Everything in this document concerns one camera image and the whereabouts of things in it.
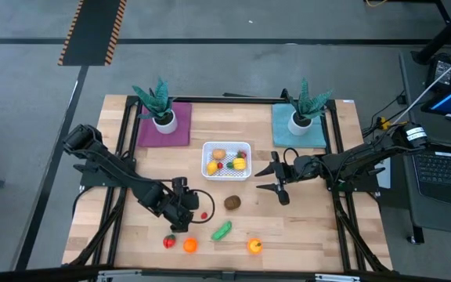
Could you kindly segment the white perforated plastic basket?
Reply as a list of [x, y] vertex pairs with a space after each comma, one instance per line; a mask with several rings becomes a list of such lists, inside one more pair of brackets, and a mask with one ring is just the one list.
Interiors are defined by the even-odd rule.
[[[221, 160], [215, 160], [212, 157], [212, 151], [215, 149], [223, 149], [226, 151], [225, 158]], [[246, 153], [247, 157], [245, 161], [247, 163], [247, 167], [245, 170], [239, 171], [227, 168], [226, 164], [232, 161], [234, 158], [237, 158], [236, 154], [238, 151], [243, 151]], [[202, 162], [201, 162], [201, 172], [202, 175], [207, 180], [213, 181], [245, 181], [248, 177], [251, 176], [252, 172], [252, 160], [251, 160], [251, 146], [245, 142], [206, 142], [202, 148]], [[218, 169], [218, 171], [214, 175], [207, 174], [207, 164], [210, 161], [216, 161], [217, 163], [221, 162], [223, 164], [222, 169]]]

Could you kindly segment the purple cloth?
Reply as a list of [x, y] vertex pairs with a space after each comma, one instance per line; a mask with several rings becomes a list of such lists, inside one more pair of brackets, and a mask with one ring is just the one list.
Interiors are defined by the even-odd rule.
[[175, 131], [163, 134], [157, 130], [158, 125], [151, 119], [143, 119], [138, 131], [137, 146], [139, 147], [166, 147], [188, 146], [190, 143], [191, 103], [173, 103], [172, 111], [176, 124]]

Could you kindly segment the teal cloth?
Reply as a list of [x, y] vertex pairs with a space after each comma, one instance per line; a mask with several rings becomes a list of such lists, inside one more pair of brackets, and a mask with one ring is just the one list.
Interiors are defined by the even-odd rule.
[[293, 121], [294, 108], [290, 104], [274, 104], [272, 106], [272, 138], [275, 146], [293, 147], [293, 148], [320, 148], [327, 146], [321, 117], [312, 119], [312, 123], [307, 129], [300, 129], [303, 135], [296, 136], [290, 130], [289, 126], [297, 127]]

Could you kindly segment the green cucumber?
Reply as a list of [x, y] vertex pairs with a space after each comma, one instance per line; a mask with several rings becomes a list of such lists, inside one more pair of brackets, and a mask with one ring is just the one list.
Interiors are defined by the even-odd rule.
[[216, 230], [212, 235], [211, 239], [214, 241], [222, 240], [226, 235], [229, 234], [233, 224], [230, 221], [225, 222], [218, 230]]

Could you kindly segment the black crossbar with silver brackets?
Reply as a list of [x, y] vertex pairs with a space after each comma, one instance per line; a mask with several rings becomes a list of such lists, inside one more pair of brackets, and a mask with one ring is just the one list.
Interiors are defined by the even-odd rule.
[[0, 272], [0, 282], [80, 282], [119, 277], [198, 277], [234, 281], [242, 279], [307, 280], [308, 282], [451, 282], [451, 280], [415, 277], [396, 272], [349, 270], [343, 273], [276, 272], [238, 270], [126, 269], [108, 265], [62, 266]]

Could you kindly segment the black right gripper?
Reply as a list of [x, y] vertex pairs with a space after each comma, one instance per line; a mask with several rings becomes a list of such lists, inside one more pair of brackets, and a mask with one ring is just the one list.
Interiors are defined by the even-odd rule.
[[314, 179], [320, 176], [321, 158], [319, 155], [303, 155], [296, 157], [293, 164], [288, 164], [280, 160], [280, 156], [276, 151], [271, 153], [272, 162], [268, 166], [256, 173], [255, 176], [275, 175], [277, 184], [262, 184], [257, 186], [259, 189], [269, 190], [276, 193], [279, 202], [282, 205], [290, 203], [290, 197], [285, 190], [285, 185], [289, 183], [297, 183], [306, 179]]

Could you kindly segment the fake plant in white pot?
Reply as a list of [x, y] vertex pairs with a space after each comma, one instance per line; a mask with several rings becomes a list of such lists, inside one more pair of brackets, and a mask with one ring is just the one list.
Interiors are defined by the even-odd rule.
[[146, 109], [146, 113], [138, 115], [139, 119], [152, 120], [157, 131], [162, 134], [170, 134], [176, 130], [178, 123], [172, 109], [174, 99], [169, 96], [166, 81], [159, 78], [154, 91], [150, 89], [145, 92], [136, 85], [133, 85], [132, 89], [139, 97], [140, 104]]
[[286, 89], [283, 94], [284, 99], [294, 108], [288, 121], [288, 129], [295, 136], [303, 136], [312, 126], [313, 120], [324, 115], [331, 91], [312, 96], [309, 93], [308, 80], [303, 78], [298, 99], [291, 96]]

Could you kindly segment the black laptop keyboard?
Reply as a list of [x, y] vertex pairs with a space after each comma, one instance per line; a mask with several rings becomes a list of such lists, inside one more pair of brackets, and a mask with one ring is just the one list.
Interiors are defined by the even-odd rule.
[[451, 204], [451, 152], [426, 151], [413, 156], [419, 193]]

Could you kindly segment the brown toy kiwi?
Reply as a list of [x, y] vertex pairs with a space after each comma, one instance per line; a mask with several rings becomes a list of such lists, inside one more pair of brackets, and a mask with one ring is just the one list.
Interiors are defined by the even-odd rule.
[[232, 195], [224, 200], [224, 207], [226, 210], [235, 210], [241, 206], [241, 199], [237, 195]]

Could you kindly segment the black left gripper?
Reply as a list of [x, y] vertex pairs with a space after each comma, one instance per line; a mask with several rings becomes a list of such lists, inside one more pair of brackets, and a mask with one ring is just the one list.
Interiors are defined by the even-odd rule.
[[186, 233], [193, 211], [199, 208], [199, 197], [187, 186], [186, 177], [178, 177], [171, 180], [171, 190], [163, 183], [154, 184], [146, 195], [146, 207], [156, 217], [167, 219], [172, 232]]

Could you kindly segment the orange toy fruit with leaf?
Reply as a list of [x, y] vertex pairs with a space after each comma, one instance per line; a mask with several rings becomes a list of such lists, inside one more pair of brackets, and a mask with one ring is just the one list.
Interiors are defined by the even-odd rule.
[[247, 250], [252, 255], [259, 255], [262, 253], [263, 244], [258, 238], [249, 239], [247, 242]]

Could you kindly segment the black mat with striped edges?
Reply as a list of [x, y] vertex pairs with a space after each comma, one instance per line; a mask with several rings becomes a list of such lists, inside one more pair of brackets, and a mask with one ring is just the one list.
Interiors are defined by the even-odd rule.
[[59, 66], [110, 66], [127, 0], [79, 0]]

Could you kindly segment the black power adapter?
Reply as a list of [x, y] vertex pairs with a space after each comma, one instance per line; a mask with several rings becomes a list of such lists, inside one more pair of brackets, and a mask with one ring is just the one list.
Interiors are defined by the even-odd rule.
[[445, 52], [433, 56], [428, 68], [426, 80], [427, 86], [432, 84], [432, 92], [443, 92], [451, 86], [451, 71], [443, 75], [445, 71], [451, 68], [451, 55]]

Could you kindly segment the black equipment cart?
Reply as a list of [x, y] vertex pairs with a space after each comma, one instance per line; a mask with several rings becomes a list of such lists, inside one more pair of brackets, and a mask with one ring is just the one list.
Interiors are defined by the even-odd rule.
[[[399, 67], [406, 93], [406, 103], [411, 104], [424, 91], [424, 75], [427, 66], [415, 63], [410, 52], [400, 52]], [[446, 118], [425, 113], [419, 105], [413, 107], [405, 117], [412, 123], [421, 125], [427, 133], [430, 148], [426, 154], [435, 152], [451, 153], [451, 121]], [[423, 195], [420, 190], [421, 170], [417, 167], [417, 155], [395, 157], [394, 168], [403, 168], [406, 191], [410, 202], [410, 218], [415, 232], [424, 229], [440, 230], [451, 233], [451, 202]], [[442, 192], [442, 196], [451, 199], [451, 185], [429, 182], [431, 187]]]

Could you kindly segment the black stand legs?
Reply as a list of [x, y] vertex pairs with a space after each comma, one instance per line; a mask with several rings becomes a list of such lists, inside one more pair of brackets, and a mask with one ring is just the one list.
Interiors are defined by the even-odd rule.
[[446, 44], [451, 41], [451, 18], [444, 7], [442, 0], [433, 0], [446, 26], [419, 52], [412, 52], [413, 60], [418, 64], [428, 64], [430, 59]]

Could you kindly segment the black aluminium table frame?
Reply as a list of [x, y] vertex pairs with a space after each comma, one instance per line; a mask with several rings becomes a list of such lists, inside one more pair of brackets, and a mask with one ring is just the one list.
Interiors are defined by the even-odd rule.
[[[345, 267], [341, 244], [352, 239], [337, 224], [326, 183], [313, 179], [288, 185], [290, 203], [285, 206], [273, 192], [257, 188], [275, 180], [272, 175], [255, 176], [274, 150], [271, 106], [195, 103], [192, 110], [189, 145], [136, 148], [136, 170], [151, 179], [185, 176], [189, 186], [200, 191], [199, 213], [207, 212], [211, 220], [193, 224], [167, 249], [163, 239], [170, 232], [168, 221], [151, 215], [128, 194], [118, 241], [104, 241], [101, 261], [135, 269], [341, 272]], [[248, 143], [251, 176], [239, 182], [207, 180], [201, 172], [202, 148], [211, 141]], [[224, 200], [232, 195], [240, 197], [241, 206], [226, 210]], [[211, 235], [227, 221], [233, 224], [229, 234], [212, 240]], [[194, 253], [183, 250], [184, 240], [190, 237], [198, 242]], [[247, 250], [252, 238], [262, 241], [259, 255]]]

